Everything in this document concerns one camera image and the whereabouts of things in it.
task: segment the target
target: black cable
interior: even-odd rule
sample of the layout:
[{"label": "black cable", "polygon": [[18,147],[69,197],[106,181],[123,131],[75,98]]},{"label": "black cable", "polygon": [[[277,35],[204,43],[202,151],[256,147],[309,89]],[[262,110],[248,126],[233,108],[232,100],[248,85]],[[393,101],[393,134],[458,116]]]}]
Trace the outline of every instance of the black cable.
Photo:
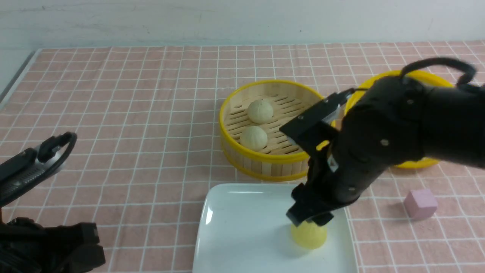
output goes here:
[{"label": "black cable", "polygon": [[408,64],[401,70],[401,74],[399,75],[399,77],[402,81],[404,76],[406,76],[406,74],[410,72],[436,65],[447,66],[463,72],[463,75],[456,82],[457,86],[471,82],[471,80],[473,80],[473,77],[475,77],[475,74],[477,73],[477,69],[471,64],[465,63],[458,59],[449,57],[435,57],[419,60],[414,63]]}]

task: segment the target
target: yellow bun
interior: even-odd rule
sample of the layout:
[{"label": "yellow bun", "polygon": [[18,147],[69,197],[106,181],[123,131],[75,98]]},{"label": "yellow bun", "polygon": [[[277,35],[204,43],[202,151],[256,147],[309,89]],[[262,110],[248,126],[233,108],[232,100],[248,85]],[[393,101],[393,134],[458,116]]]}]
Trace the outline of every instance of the yellow bun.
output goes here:
[{"label": "yellow bun", "polygon": [[303,222],[296,227],[291,224],[291,237],[303,248],[317,249],[327,240],[327,226],[317,226],[314,222]]},{"label": "yellow bun", "polygon": [[247,107],[247,117],[254,123],[267,123],[273,117],[271,104],[265,100],[256,100]]}]

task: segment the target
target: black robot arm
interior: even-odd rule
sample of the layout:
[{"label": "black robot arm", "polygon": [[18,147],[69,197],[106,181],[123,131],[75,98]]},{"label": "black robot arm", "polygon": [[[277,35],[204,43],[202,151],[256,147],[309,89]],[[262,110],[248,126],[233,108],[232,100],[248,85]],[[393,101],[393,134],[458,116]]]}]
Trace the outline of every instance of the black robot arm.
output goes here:
[{"label": "black robot arm", "polygon": [[[463,72],[454,88],[427,86],[406,75],[431,65]],[[327,116],[349,89],[332,94],[280,128],[310,155],[307,182],[291,196],[287,216],[327,224],[331,211],[355,202],[387,168],[431,157],[485,168],[485,89],[471,85],[476,70],[451,58],[430,58],[381,78],[348,111],[338,131]],[[329,141],[320,151],[316,146]]]},{"label": "black robot arm", "polygon": [[72,132],[52,136],[0,164],[0,273],[84,273],[106,263],[95,223],[42,227],[23,217],[1,221],[4,205],[61,170],[76,140]]}]

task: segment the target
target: yellow lid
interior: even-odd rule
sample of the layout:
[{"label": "yellow lid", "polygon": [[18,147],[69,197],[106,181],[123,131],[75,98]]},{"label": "yellow lid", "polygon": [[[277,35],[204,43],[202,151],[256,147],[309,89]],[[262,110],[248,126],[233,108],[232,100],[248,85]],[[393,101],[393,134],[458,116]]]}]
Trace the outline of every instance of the yellow lid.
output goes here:
[{"label": "yellow lid", "polygon": [[[386,77],[386,76],[398,76],[400,73],[401,73],[400,70],[392,70],[392,71],[389,71],[389,72],[384,72],[384,73],[378,74],[378,75],[366,80],[358,88],[370,88],[376,80],[383,78],[383,77]],[[413,72],[409,73],[408,76],[415,79],[415,80],[418,80],[420,82],[428,84],[428,85],[442,86],[442,87],[453,87],[453,85],[451,83],[449,83],[448,81],[446,81],[445,79],[438,77],[436,75],[433,75],[431,73],[428,73],[426,71],[420,71],[420,70],[413,71]],[[357,103],[357,101],[359,101],[360,98],[362,98],[364,93],[365,93],[365,91],[357,91],[356,93],[354,93],[350,97],[350,99],[348,100],[348,102],[345,106],[345,114],[347,114],[347,112],[350,110],[350,108],[352,108]],[[400,165],[397,165],[396,167],[403,168],[403,169],[421,169],[421,168],[426,168],[426,167],[432,166],[434,164],[437,164],[438,162],[439,162],[438,160],[428,158],[428,157],[424,157],[423,159],[421,159],[419,161],[406,161],[406,162],[404,162]]]}]

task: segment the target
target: steamer basket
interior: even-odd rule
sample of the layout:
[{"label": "steamer basket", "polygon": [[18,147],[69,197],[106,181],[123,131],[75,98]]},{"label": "steamer basket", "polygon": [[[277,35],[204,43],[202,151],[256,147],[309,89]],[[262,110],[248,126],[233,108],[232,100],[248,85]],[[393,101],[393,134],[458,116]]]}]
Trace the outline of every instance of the steamer basket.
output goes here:
[{"label": "steamer basket", "polygon": [[[247,116],[248,105],[268,101],[273,118],[256,124]],[[222,150],[229,162],[242,172],[267,181],[288,181],[307,174],[308,154],[291,145],[279,127],[323,99],[315,90],[298,83],[269,80],[245,85],[234,91],[219,113]],[[259,126],[268,134],[268,145],[255,152],[239,144],[244,128]]]}]

